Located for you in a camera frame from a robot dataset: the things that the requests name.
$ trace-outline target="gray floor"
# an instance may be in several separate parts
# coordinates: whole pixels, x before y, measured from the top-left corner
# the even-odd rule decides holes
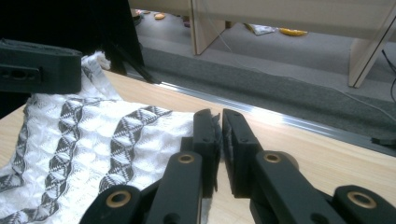
[[[342,92],[391,101],[390,86],[395,78],[382,55],[360,88],[347,85],[349,51],[352,38],[309,33],[291,37],[276,31],[254,35],[243,24],[225,30],[201,55],[192,55],[190,29],[182,19],[166,14],[161,21],[154,13],[145,15],[136,26],[144,48],[157,49],[198,60],[221,63],[266,74],[294,77],[301,81]],[[385,51],[396,63],[396,44],[388,43]]]

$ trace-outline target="black and white patterned fabric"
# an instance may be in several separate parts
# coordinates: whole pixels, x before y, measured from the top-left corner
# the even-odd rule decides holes
[[[192,136],[192,113],[122,101],[105,61],[101,52],[82,59],[81,92],[28,100],[0,169],[0,223],[79,223],[103,190],[160,179],[181,137]]]

